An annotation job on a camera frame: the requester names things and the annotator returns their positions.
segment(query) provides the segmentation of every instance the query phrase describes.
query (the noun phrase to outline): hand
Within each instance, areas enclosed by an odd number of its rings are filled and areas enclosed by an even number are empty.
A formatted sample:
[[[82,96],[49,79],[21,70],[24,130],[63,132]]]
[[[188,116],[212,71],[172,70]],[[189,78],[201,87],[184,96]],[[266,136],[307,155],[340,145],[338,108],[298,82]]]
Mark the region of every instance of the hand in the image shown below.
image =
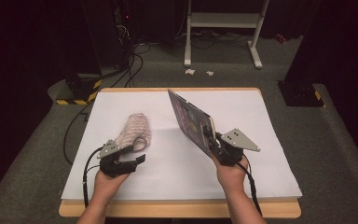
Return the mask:
[[[238,165],[221,165],[212,152],[211,155],[212,160],[216,165],[217,179],[225,193],[244,192],[243,181],[245,180],[246,173]],[[242,157],[240,164],[245,168],[248,167],[248,161],[244,157]]]
[[[130,176],[130,174],[119,175],[115,178],[105,175],[101,170],[97,172],[94,183],[94,193],[91,201],[108,205],[118,188]]]

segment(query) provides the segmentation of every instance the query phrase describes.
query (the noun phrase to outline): white shelf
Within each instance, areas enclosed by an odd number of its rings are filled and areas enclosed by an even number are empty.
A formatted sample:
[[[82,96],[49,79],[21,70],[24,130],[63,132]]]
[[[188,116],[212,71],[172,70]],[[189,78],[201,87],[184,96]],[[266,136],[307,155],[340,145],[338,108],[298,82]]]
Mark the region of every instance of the white shelf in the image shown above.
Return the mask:
[[[260,13],[199,13],[191,12],[191,0],[188,0],[185,67],[191,66],[191,28],[192,27],[228,27],[255,29],[252,41],[248,41],[249,50],[254,60],[255,68],[263,68],[255,45],[266,16],[269,0],[263,0]]]
[[[196,13],[191,14],[191,27],[255,28],[259,13]]]

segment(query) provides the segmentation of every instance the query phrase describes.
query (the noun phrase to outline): dark background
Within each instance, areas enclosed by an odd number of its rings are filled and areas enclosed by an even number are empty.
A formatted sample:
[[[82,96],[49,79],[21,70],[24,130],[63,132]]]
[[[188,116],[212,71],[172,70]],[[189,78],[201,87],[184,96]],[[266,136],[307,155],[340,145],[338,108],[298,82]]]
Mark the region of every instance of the dark background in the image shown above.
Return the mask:
[[[167,2],[155,9],[170,10],[174,16],[165,13],[170,19],[163,20],[160,16],[164,13],[158,14],[157,19],[141,13],[138,15],[153,22],[135,23],[140,33],[169,40],[180,27],[183,1],[155,1]],[[53,4],[57,2],[0,1],[0,180],[51,107],[48,87],[64,79],[58,62],[66,60],[78,73],[99,69],[80,1]],[[140,2],[154,3],[153,0]],[[261,6],[256,0],[222,2],[194,1],[193,10],[253,12]],[[66,22],[53,20],[51,12]],[[46,26],[46,18],[57,22],[57,27],[67,26],[56,31],[58,42],[53,43],[48,37],[51,27]],[[147,31],[155,29],[147,29],[150,24],[165,27],[167,35],[161,29],[148,34]],[[358,146],[358,1],[271,0],[261,36],[272,38],[276,34],[287,39],[305,35],[288,78],[323,83]],[[69,43],[73,45],[68,45],[65,39],[72,40]],[[57,43],[62,58],[57,58],[52,47]],[[81,51],[76,44],[84,46]]]

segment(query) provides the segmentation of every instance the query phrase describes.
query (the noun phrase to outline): white paper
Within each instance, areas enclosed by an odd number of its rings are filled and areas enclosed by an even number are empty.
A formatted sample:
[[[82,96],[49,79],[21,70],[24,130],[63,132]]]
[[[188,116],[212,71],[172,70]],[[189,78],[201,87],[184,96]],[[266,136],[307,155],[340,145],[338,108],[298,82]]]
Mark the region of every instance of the white paper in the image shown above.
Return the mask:
[[[212,116],[217,132],[239,128],[261,148],[260,152],[244,151],[252,165],[258,198],[302,196],[259,91],[177,93]],[[107,140],[115,139],[132,113],[147,116],[152,140],[147,149],[123,158],[146,155],[145,162],[120,187],[116,200],[225,198],[212,160],[181,132],[166,91],[100,92],[94,104],[62,199],[83,199],[82,175],[89,155]],[[94,157],[89,167],[98,163]],[[90,197],[96,171],[88,174]],[[250,196],[247,179],[244,186]]]
[[[186,69],[185,74],[190,74],[190,75],[194,75],[194,73],[196,72],[196,70],[193,69]]]

